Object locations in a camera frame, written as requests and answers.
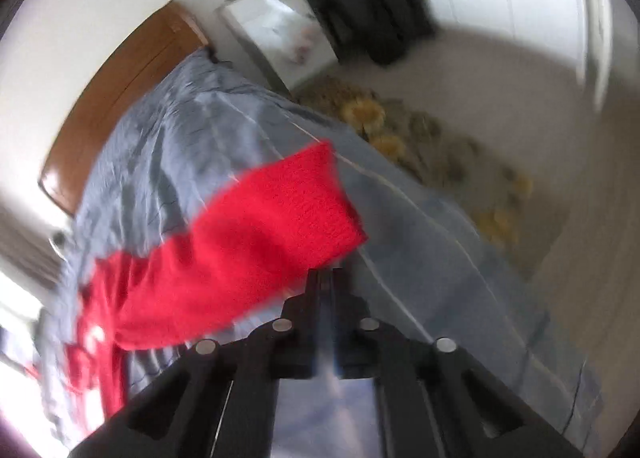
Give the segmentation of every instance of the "rug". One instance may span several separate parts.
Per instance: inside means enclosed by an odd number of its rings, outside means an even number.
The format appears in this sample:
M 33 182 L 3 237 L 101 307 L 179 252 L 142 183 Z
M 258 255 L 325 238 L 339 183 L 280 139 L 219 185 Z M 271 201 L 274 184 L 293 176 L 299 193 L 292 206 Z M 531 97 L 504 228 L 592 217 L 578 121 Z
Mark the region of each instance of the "rug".
M 525 279 L 533 276 L 562 231 L 568 218 L 564 203 L 491 149 L 424 110 L 332 76 L 315 80 L 294 98 L 350 124 L 421 184 L 453 198 Z

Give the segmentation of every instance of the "red cloth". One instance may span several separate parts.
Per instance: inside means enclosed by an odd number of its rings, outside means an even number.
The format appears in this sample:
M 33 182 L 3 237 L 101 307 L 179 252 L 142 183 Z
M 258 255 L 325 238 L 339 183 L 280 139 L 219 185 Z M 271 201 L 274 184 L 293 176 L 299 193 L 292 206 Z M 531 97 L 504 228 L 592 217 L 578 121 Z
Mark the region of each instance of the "red cloth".
M 365 240 L 329 143 L 249 171 L 148 257 L 118 251 L 96 261 L 82 295 L 80 346 L 66 349 L 71 384 L 85 390 L 97 374 L 110 416 L 126 399 L 125 351 L 221 329 Z

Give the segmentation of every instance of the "wooden headboard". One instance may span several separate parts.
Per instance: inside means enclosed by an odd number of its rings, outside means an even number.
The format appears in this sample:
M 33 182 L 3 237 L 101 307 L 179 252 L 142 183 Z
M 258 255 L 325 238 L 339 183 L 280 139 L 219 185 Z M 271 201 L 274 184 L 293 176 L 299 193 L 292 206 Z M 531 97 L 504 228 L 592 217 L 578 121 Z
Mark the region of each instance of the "wooden headboard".
M 44 193 L 73 216 L 95 159 L 120 117 L 187 55 L 208 44 L 193 17 L 175 1 L 138 26 L 84 88 L 62 124 L 38 180 Z

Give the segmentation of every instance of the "beige floor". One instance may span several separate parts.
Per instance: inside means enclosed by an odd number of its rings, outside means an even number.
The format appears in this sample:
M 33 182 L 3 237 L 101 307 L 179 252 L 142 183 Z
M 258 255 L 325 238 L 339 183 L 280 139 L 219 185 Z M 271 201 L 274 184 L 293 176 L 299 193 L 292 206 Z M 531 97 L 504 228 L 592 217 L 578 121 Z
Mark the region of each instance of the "beige floor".
M 574 72 L 461 32 L 391 68 L 357 59 L 337 71 L 492 146 L 570 204 L 532 285 L 602 379 L 608 452 L 640 409 L 640 105 L 613 84 L 598 118 Z

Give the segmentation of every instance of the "gray bed sheet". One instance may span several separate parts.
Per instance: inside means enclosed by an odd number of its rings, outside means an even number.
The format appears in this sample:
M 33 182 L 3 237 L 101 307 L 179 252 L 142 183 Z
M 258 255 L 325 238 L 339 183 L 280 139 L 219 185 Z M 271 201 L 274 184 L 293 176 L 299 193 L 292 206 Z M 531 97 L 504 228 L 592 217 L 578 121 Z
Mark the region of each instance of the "gray bed sheet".
M 206 49 L 131 107 L 89 177 L 42 345 L 45 400 L 65 442 L 73 446 L 79 432 L 63 386 L 63 343 L 74 341 L 78 291 L 95 258 L 119 249 L 148 254 L 243 172 L 318 139 L 333 143 L 340 181 L 369 236 L 346 263 L 372 314 L 416 339 L 455 339 L 575 446 L 596 453 L 602 398 L 587 359 L 462 210 L 348 126 L 212 62 Z M 281 305 L 264 305 L 213 336 L 221 343 L 244 337 Z M 129 395 L 191 343 L 130 353 Z M 372 438 L 372 384 L 338 380 L 331 362 L 312 381 L 282 381 L 272 456 L 382 455 Z

